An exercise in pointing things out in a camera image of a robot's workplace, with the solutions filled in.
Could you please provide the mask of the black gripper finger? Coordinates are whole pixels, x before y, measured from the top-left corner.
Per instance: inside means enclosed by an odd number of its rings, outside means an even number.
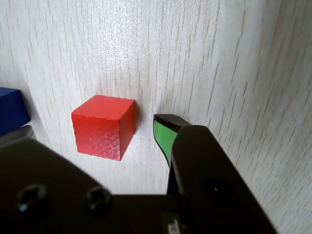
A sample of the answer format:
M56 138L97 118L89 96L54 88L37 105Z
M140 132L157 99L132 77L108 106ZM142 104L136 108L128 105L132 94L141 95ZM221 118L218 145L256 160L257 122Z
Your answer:
M31 126L0 137L3 234L102 234L108 192L39 143Z

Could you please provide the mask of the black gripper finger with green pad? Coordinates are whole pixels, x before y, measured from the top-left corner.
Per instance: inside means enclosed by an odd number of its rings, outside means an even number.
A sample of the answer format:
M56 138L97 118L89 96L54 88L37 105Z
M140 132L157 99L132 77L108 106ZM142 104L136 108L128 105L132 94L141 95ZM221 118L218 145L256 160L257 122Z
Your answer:
M275 233L208 127L155 114L153 133L170 168L167 190L183 199L181 218L190 233Z

